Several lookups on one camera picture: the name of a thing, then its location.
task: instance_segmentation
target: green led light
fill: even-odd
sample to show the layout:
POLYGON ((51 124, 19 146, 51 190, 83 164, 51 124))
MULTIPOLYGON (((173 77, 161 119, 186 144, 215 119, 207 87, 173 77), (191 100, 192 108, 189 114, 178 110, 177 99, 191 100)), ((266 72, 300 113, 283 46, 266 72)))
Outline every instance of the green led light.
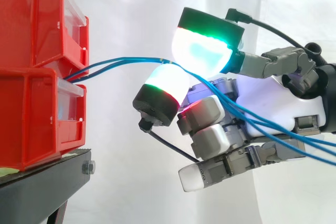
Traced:
POLYGON ((232 54, 224 41, 179 27, 174 35, 172 51, 178 64, 203 78, 218 74, 232 54))
POLYGON ((145 84, 167 92, 181 105, 189 90, 189 76, 176 65, 162 64, 152 72, 145 84))

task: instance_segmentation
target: red plastic bin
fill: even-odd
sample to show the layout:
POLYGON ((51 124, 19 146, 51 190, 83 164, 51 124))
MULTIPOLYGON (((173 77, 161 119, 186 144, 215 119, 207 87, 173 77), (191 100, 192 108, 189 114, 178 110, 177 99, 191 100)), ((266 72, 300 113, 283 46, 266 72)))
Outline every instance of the red plastic bin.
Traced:
POLYGON ((26 170, 85 143, 86 88, 47 68, 0 68, 0 167, 26 170))
POLYGON ((0 0, 0 8, 0 67, 52 68, 64 78, 88 66, 89 20, 73 0, 0 0))

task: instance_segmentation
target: blue wire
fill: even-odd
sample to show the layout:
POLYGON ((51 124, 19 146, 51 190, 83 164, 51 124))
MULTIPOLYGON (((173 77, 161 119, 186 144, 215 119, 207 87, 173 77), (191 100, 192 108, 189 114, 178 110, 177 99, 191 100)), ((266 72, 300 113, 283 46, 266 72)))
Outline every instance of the blue wire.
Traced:
MULTIPOLYGON (((113 62, 113 61, 118 61, 120 59, 123 59, 119 62, 116 62, 116 63, 113 63, 111 65, 108 65, 106 66, 105 68, 101 69, 101 70, 98 70, 96 72, 94 72, 93 74, 90 74, 86 77, 82 77, 82 78, 79 78, 79 79, 76 79, 73 81, 73 83, 75 82, 78 82, 78 81, 82 81, 82 80, 87 80, 87 79, 90 79, 94 76, 97 76, 107 70, 110 70, 112 68, 115 68, 117 66, 121 66, 121 65, 124 65, 124 64, 129 64, 129 63, 138 63, 138 62, 152 62, 152 63, 172 63, 172 64, 175 64, 179 67, 181 67, 180 65, 174 63, 174 62, 171 62, 171 61, 168 61, 168 60, 165 60, 165 59, 160 59, 160 58, 142 58, 142 57, 121 57, 121 58, 117 58, 117 59, 112 59, 112 60, 107 60, 107 61, 103 61, 103 62, 98 62, 98 63, 95 63, 93 65, 90 65, 88 66, 86 69, 82 69, 70 76, 67 77, 67 79, 70 79, 78 74, 80 74, 81 72, 84 72, 86 71, 87 69, 89 68, 92 68, 92 67, 95 67, 95 66, 98 66, 98 65, 102 65, 102 64, 105 64, 105 63, 110 63, 110 62, 113 62)), ((333 143, 330 143, 330 142, 327 142, 327 141, 321 141, 321 140, 316 140, 316 139, 313 139, 313 138, 309 138, 309 137, 305 137, 305 136, 300 136, 296 133, 293 133, 291 131, 288 131, 287 129, 283 128, 282 126, 270 121, 270 120, 267 120, 265 118, 262 118, 261 116, 258 116, 256 115, 255 113, 253 113, 252 111, 240 106, 239 104, 235 103, 234 101, 232 101, 231 99, 229 99, 227 96, 223 95, 214 85, 212 85, 210 82, 206 81, 205 79, 203 79, 202 77, 194 74, 194 73, 191 73, 187 70, 185 70, 184 68, 182 68, 184 71, 186 71, 187 73, 191 74, 192 76, 194 76, 196 79, 198 79, 200 82, 202 82, 204 85, 206 85, 215 95, 218 96, 221 104, 231 113, 233 114, 234 116, 236 116, 237 118, 239 119, 242 119, 244 121, 246 121, 247 123, 249 123, 252 127, 254 127, 256 130, 258 130, 260 133, 262 133, 264 136, 274 140, 275 142, 277 143, 280 143, 284 146, 286 146, 287 148, 297 152, 297 153, 300 153, 301 155, 304 155, 304 156, 307 156, 307 157, 311 157, 311 158, 314 158, 316 160, 319 160, 319 161, 322 161, 322 162, 325 162, 325 163, 328 163, 328 164, 331 164, 331 165, 335 165, 336 166, 336 163, 333 162, 333 161, 329 161, 327 159, 324 159, 324 158, 321 158, 321 157, 318 157, 318 156, 315 156, 315 155, 312 155, 312 154, 309 154, 309 153, 306 153, 304 151, 302 151, 301 149, 299 148, 296 148, 295 146, 292 146, 291 144, 288 144, 287 142, 284 142, 283 140, 265 132, 264 130, 262 130, 260 127, 258 127, 256 124, 259 124, 259 125, 262 125, 262 126, 265 126, 265 127, 269 127, 269 128, 272 128, 272 129, 275 129, 275 130, 278 130, 280 132, 283 132, 287 135, 290 135, 291 137, 297 139, 297 140, 300 140, 308 145, 311 145, 315 148, 318 148, 320 150, 323 150, 331 155, 334 155, 336 156, 336 153, 329 150, 329 149, 326 149, 318 144, 315 144, 313 142, 316 142, 316 143, 321 143, 321 144, 327 144, 327 145, 330 145, 330 146, 336 146, 336 144, 333 144, 333 143), (235 107, 237 107, 238 109, 244 111, 245 113, 248 113, 250 115, 252 115, 253 117, 261 120, 260 121, 257 121, 257 120, 252 120, 252 119, 249 119, 247 118, 245 115, 243 115, 241 112, 239 112, 238 109, 236 109, 235 107)))
MULTIPOLYGON (((260 131, 259 130, 260 128, 257 127, 257 125, 255 124, 254 121, 252 121, 251 119, 247 118, 245 115, 243 115, 242 113, 240 113, 238 110, 236 110, 234 108, 232 109, 232 107, 230 107, 230 105, 226 101, 229 101, 232 105, 239 107, 241 110, 245 111, 246 113, 249 113, 252 116, 254 116, 255 118, 260 119, 260 120, 266 122, 267 124, 269 124, 269 125, 263 124, 263 126, 266 126, 266 127, 270 126, 271 128, 274 127, 276 129, 278 129, 279 131, 281 131, 281 132, 283 132, 283 133, 285 133, 285 134, 287 134, 287 135, 289 135, 289 136, 291 136, 291 137, 293 137, 293 138, 295 138, 295 139, 297 139, 297 140, 299 140, 301 142, 304 142, 304 143, 306 143, 306 144, 308 144, 310 146, 313 146, 313 147, 315 147, 317 149, 320 149, 320 150, 322 150, 324 152, 327 152, 327 153, 329 153, 329 154, 331 154, 333 156, 336 156, 336 152, 334 152, 334 151, 332 151, 330 149, 327 149, 325 147, 322 147, 322 146, 320 146, 318 144, 315 144, 313 141, 311 141, 311 139, 313 139, 313 138, 308 138, 308 137, 305 137, 305 136, 300 136, 300 135, 298 135, 298 134, 296 134, 294 132, 288 131, 287 129, 283 128, 282 126, 280 126, 280 125, 278 125, 278 124, 276 124, 276 123, 274 123, 274 122, 272 122, 270 120, 267 120, 265 118, 262 118, 261 116, 256 115, 252 111, 250 111, 250 110, 248 110, 248 109, 246 109, 246 108, 238 105, 237 103, 235 103, 234 101, 232 101, 230 98, 228 98, 227 96, 223 95, 215 86, 213 86, 208 81, 204 80, 202 77, 196 76, 193 73, 190 73, 190 74, 194 75, 198 80, 200 80, 201 82, 203 82, 204 84, 206 84, 207 87, 210 88, 212 90, 212 92, 219 97, 219 100, 221 101, 222 105, 227 110, 229 110, 230 113, 232 113, 234 116, 236 116, 236 117, 238 117, 238 118, 240 118, 240 119, 248 122, 252 127, 254 127, 256 130, 258 130, 260 133, 264 134, 265 131, 260 131)), ((273 139, 273 137, 274 137, 273 135, 271 135, 269 133, 267 133, 266 136, 269 137, 269 138, 271 138, 271 139, 273 139)))
POLYGON ((80 73, 83 73, 85 72, 86 70, 89 70, 91 68, 94 68, 94 67, 97 67, 97 66, 100 66, 100 65, 103 65, 103 64, 107 64, 107 63, 111 63, 111 62, 115 62, 115 61, 120 61, 120 60, 152 60, 152 59, 157 59, 157 60, 165 60, 165 59, 161 59, 161 58, 149 58, 149 57, 119 57, 119 58, 115 58, 115 59, 109 59, 109 60, 104 60, 104 61, 101 61, 101 62, 97 62, 97 63, 94 63, 94 64, 91 64, 89 66, 87 66, 86 68, 83 68, 69 76, 66 76, 64 79, 65 80, 69 80, 71 79, 72 77, 75 77, 77 75, 79 75, 80 73))

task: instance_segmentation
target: wire bundle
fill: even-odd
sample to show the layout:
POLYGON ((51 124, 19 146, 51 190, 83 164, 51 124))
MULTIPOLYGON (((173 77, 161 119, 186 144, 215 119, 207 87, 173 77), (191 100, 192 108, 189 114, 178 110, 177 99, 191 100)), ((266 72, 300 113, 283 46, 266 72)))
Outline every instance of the wire bundle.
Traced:
MULTIPOLYGON (((110 69, 113 69, 115 67, 118 67, 118 66, 121 66, 121 65, 126 65, 126 64, 130 64, 130 63, 172 63, 172 64, 175 64, 179 67, 181 67, 180 65, 174 63, 174 62, 171 62, 169 60, 166 60, 166 59, 160 59, 160 58, 146 58, 146 57, 121 57, 121 58, 116 58, 116 59, 110 59, 110 60, 106 60, 106 61, 102 61, 102 62, 98 62, 98 63, 95 63, 95 64, 92 64, 74 74, 71 74, 70 76, 66 77, 65 80, 69 80, 71 78, 74 78, 75 76, 77 76, 78 74, 80 73, 83 73, 85 72, 86 70, 90 69, 90 68, 93 68, 93 67, 96 67, 96 66, 99 66, 99 65, 103 65, 103 64, 107 64, 107 63, 111 63, 113 62, 112 64, 110 65, 107 65, 106 67, 92 73, 92 74, 89 74, 87 76, 84 76, 84 77, 81 77, 81 78, 78 78, 78 79, 74 79, 74 80, 71 80, 70 82, 72 83, 76 83, 76 82, 79 82, 79 81, 84 81, 84 80, 87 80, 87 79, 90 79, 92 77, 95 77, 99 74, 102 74, 110 69)), ((192 75, 193 77, 195 77, 196 79, 198 79, 201 83, 203 83, 204 85, 206 85, 215 95, 218 96, 222 106, 224 108, 226 108, 232 115, 234 115, 235 117, 241 119, 241 120, 244 120, 246 123, 250 124, 252 127, 254 127, 256 130, 258 130, 260 133, 262 133, 264 136, 272 139, 273 141, 277 142, 277 143, 280 143, 282 145, 284 145, 285 147, 301 154, 301 155, 304 155, 304 156, 307 156, 307 157, 311 157, 311 158, 314 158, 316 160, 319 160, 319 161, 322 161, 324 163, 327 163, 327 164, 331 164, 331 165, 335 165, 336 166, 336 162, 333 162, 333 161, 330 161, 330 160, 327 160, 325 158, 322 158, 322 157, 319 157, 319 156, 315 156, 315 155, 312 155, 310 153, 307 153, 307 152, 304 152, 302 151, 301 149, 279 139, 278 137, 274 136, 274 135, 271 135, 269 133, 267 133, 265 130, 263 130, 262 128, 260 128, 260 126, 264 126, 264 127, 268 127, 268 128, 272 128, 272 129, 275 129, 277 131, 280 131, 281 133, 283 134, 286 134, 286 135, 289 135, 290 137, 292 138, 295 138, 303 143, 306 143, 314 148, 317 148, 319 150, 322 150, 328 154, 331 154, 333 156, 336 156, 336 152, 330 150, 330 149, 327 149, 319 144, 324 144, 324 145, 329 145, 329 146, 333 146, 333 147, 336 147, 336 143, 331 143, 331 142, 327 142, 327 141, 322 141, 322 140, 317 140, 317 139, 314 139, 314 138, 310 138, 310 137, 306 137, 306 136, 301 136, 301 135, 298 135, 294 132, 291 132, 291 131, 288 131, 287 129, 283 128, 282 126, 280 126, 279 124, 275 123, 275 122, 272 122, 268 119, 265 119, 261 116, 258 116, 256 115, 254 112, 238 105, 237 103, 235 103, 234 101, 232 101, 230 98, 228 98, 227 96, 225 96, 224 94, 222 94, 214 85, 212 85, 210 82, 208 82, 207 80, 203 79, 202 77, 194 74, 194 73, 191 73, 187 70, 184 69, 184 71, 186 71, 187 73, 189 73, 190 75, 192 75), (251 116, 253 116, 255 119, 250 119, 248 118, 244 113, 247 113, 247 114, 250 114, 251 116)))

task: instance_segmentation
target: screw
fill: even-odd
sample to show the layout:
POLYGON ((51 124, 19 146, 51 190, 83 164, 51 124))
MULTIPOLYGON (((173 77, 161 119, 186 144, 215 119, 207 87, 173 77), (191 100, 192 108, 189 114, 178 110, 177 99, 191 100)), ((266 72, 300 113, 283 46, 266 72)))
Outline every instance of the screw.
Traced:
POLYGON ((96 170, 96 163, 95 161, 85 161, 82 165, 82 172, 83 174, 90 175, 94 174, 96 170))

